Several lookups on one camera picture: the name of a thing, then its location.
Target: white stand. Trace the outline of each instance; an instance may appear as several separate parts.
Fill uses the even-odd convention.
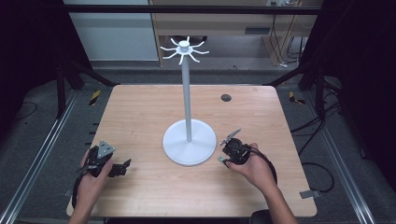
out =
[[[180,120],[171,125],[163,135],[163,149],[166,155],[174,162],[180,165],[193,166],[206,161],[212,156],[216,149],[217,139],[213,129],[206,123],[198,120],[191,119],[191,100],[190,100],[190,68],[188,58],[184,55],[189,55],[194,61],[197,61],[192,55],[192,52],[205,54],[207,52],[200,52],[193,48],[200,47],[204,44],[197,46],[190,46],[190,38],[182,40],[178,44],[171,38],[172,42],[177,46],[176,52],[169,57],[169,59],[177,54],[181,55],[179,64],[182,64],[182,77],[183,77],[183,93],[184,93],[184,109],[185,119]]]

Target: white wall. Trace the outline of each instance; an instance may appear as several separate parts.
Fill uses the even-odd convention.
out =
[[[64,0],[65,4],[147,5],[148,0]],[[148,13],[70,13],[90,61],[158,61]]]

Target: round white base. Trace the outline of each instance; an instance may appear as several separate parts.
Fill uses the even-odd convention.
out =
[[[163,149],[172,161],[186,166],[198,165],[212,156],[217,139],[209,125],[192,119],[191,139],[191,142],[187,141],[186,120],[180,120],[163,135]]]

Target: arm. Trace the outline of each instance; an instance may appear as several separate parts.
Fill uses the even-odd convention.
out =
[[[255,143],[250,146],[259,149]],[[250,184],[262,192],[274,223],[297,223],[282,192],[276,185],[267,162],[258,155],[250,153],[245,164],[237,165],[227,161],[227,166],[243,175]]]
[[[88,155],[88,151],[82,160],[84,163],[85,158]],[[76,208],[73,211],[72,216],[69,219],[69,224],[82,224],[88,223],[91,216],[91,211],[99,199],[100,194],[105,187],[106,178],[108,173],[110,173],[113,166],[113,161],[109,160],[102,169],[99,176],[94,177],[93,175],[87,173],[85,174],[78,186],[78,200]]]

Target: wooden tabletop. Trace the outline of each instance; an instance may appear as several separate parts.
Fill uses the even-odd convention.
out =
[[[222,94],[232,100],[223,102]],[[209,124],[218,142],[241,128],[243,143],[257,143],[272,161],[282,190],[297,217],[317,208],[290,135],[276,90],[264,86],[191,86],[191,117]],[[218,161],[217,146],[206,162],[192,167],[171,161],[163,134],[184,119],[181,85],[119,85],[108,100],[93,144],[105,140],[116,148],[115,163],[132,159],[125,176],[109,178],[92,211],[96,217],[250,217],[267,205],[244,177]],[[73,208],[69,204],[67,214]]]

